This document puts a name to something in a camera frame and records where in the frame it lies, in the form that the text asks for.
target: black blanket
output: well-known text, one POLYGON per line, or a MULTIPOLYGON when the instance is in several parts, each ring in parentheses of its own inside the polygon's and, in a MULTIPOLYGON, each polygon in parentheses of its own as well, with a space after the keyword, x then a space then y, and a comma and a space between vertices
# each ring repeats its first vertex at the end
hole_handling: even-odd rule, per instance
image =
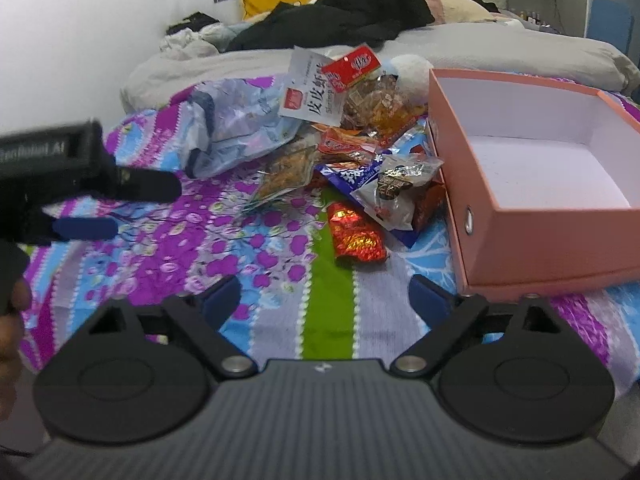
POLYGON ((281 2, 238 34, 227 51, 362 43, 377 48, 403 30, 434 21, 424 0, 318 0, 298 7, 281 2))

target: pink box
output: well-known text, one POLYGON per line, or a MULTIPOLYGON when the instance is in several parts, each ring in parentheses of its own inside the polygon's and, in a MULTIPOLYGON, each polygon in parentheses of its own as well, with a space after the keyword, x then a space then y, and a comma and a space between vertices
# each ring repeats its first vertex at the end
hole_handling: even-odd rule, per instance
POLYGON ((464 294, 515 300, 640 279, 640 124, 604 92, 531 76, 432 70, 464 294))

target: white plush toy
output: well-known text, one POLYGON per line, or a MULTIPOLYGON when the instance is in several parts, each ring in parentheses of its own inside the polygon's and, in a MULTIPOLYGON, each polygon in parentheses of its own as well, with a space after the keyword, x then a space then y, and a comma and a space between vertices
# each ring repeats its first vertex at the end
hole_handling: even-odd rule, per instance
POLYGON ((426 104, 429 98, 429 70, 433 65, 421 56, 403 54, 382 64, 388 74, 398 76, 396 88, 404 94, 412 105, 426 104))

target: white logo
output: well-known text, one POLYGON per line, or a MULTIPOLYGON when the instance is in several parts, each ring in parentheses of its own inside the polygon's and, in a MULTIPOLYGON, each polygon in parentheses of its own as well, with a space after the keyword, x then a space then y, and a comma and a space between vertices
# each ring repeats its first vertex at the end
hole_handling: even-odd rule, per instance
POLYGON ((320 372, 321 374, 325 374, 333 368, 329 363, 320 363, 314 367, 316 372, 320 372))

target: red and gold wrapper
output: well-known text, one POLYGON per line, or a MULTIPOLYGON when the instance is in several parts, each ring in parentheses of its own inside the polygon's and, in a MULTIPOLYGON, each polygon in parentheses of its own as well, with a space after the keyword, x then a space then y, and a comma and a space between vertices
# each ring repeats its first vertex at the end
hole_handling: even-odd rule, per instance
POLYGON ((327 216, 337 260, 386 260, 382 228, 363 212, 343 202, 336 202, 328 207, 327 216))

